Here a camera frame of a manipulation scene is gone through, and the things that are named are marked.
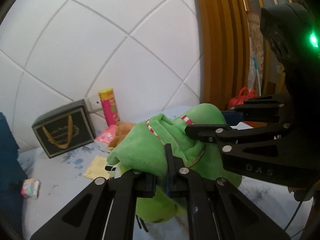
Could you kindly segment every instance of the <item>black gift box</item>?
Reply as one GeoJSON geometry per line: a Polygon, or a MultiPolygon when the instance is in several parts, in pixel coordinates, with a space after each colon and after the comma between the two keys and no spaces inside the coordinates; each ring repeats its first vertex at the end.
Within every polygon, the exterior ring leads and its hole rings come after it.
{"type": "Polygon", "coordinates": [[[49,158],[91,143],[95,138],[83,99],[41,115],[32,128],[49,158]]]}

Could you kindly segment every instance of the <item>metal screw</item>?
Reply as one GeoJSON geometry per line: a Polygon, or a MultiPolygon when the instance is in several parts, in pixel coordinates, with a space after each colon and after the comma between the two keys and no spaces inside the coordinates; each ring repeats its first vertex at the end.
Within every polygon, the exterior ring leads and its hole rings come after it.
{"type": "Polygon", "coordinates": [[[225,178],[218,178],[217,179],[217,183],[220,185],[220,186],[224,186],[226,183],[227,183],[227,180],[225,178]]]}
{"type": "Polygon", "coordinates": [[[226,146],[224,146],[224,147],[222,148],[222,151],[225,152],[225,153],[227,153],[227,152],[231,151],[231,149],[232,149],[232,146],[231,146],[231,145],[226,145],[226,146]]]}
{"type": "Polygon", "coordinates": [[[216,133],[221,133],[221,132],[223,132],[223,128],[218,128],[218,129],[216,130],[216,133]]]}
{"type": "Polygon", "coordinates": [[[106,182],[106,179],[103,178],[103,177],[98,177],[98,178],[96,178],[94,180],[94,182],[95,182],[96,185],[102,185],[102,184],[104,184],[106,182]]]}
{"type": "Polygon", "coordinates": [[[188,168],[180,168],[179,172],[181,174],[188,174],[189,173],[189,169],[188,168]]]}

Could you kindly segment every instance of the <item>gold ribbon handle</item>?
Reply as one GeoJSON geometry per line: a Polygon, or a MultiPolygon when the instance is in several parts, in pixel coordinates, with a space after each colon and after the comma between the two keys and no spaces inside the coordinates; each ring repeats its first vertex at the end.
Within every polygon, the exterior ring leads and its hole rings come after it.
{"type": "Polygon", "coordinates": [[[73,121],[72,121],[72,116],[68,116],[68,141],[65,144],[58,144],[55,139],[53,139],[52,135],[47,131],[47,129],[43,126],[42,127],[43,132],[47,136],[49,142],[53,143],[55,146],[57,146],[60,149],[67,149],[71,139],[72,139],[72,134],[73,134],[73,121]]]}

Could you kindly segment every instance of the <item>pink snack can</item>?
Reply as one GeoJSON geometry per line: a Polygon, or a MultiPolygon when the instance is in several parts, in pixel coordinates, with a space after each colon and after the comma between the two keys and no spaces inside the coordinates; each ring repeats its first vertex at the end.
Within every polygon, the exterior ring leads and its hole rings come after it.
{"type": "Polygon", "coordinates": [[[119,121],[119,114],[113,88],[106,88],[98,93],[108,126],[116,124],[119,121]]]}

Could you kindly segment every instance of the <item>green plush toy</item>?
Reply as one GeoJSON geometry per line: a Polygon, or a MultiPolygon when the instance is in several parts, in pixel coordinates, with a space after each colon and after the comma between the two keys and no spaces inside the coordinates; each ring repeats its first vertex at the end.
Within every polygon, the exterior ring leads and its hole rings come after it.
{"type": "Polygon", "coordinates": [[[241,183],[242,176],[223,169],[216,144],[192,140],[185,134],[189,123],[225,124],[226,121],[219,109],[211,104],[195,106],[172,121],[164,114],[158,114],[136,124],[108,156],[108,163],[118,164],[121,173],[136,169],[158,177],[156,195],[137,199],[136,214],[146,222],[165,222],[185,213],[183,200],[170,199],[165,194],[166,143],[171,144],[174,156],[182,158],[186,167],[197,171],[203,178],[225,177],[235,187],[241,183]]]}

